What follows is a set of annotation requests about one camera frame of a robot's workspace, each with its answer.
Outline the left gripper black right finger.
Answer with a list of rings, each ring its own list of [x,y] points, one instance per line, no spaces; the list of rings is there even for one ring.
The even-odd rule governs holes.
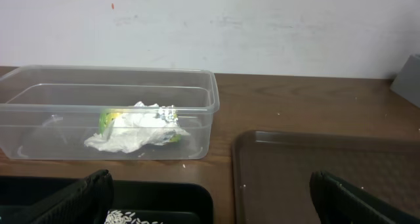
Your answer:
[[[310,197],[322,224],[419,224],[414,217],[326,171],[311,174]]]

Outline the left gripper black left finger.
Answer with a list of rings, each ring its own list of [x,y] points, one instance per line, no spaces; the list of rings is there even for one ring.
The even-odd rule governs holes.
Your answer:
[[[81,179],[1,177],[2,223],[104,223],[113,201],[106,169]]]

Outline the pile of rice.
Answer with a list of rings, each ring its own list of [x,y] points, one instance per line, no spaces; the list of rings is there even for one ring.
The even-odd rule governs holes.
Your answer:
[[[123,212],[110,210],[107,213],[104,224],[163,224],[162,221],[141,220],[136,212]]]

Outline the white napkin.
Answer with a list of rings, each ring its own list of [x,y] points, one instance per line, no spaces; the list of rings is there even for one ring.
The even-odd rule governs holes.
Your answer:
[[[156,118],[158,104],[145,105],[138,101],[135,108],[143,108],[145,112],[120,112],[122,115],[114,120],[103,135],[95,133],[84,141],[87,147],[103,152],[124,152],[126,154],[139,150],[144,145],[163,146],[168,143],[170,136],[181,134],[189,136],[189,132],[175,122],[166,122]],[[174,110],[174,106],[165,106],[165,110]]]

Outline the foil snack wrapper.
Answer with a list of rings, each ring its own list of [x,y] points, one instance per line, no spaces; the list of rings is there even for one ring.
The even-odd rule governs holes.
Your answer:
[[[103,135],[105,130],[110,127],[114,120],[120,117],[122,113],[120,112],[105,112],[101,113],[98,121],[98,132],[100,135]],[[175,122],[178,125],[178,115],[174,110],[165,110],[165,107],[162,106],[156,115],[156,118],[160,118],[166,122]],[[168,143],[175,143],[181,140],[181,134],[175,134],[170,136]]]

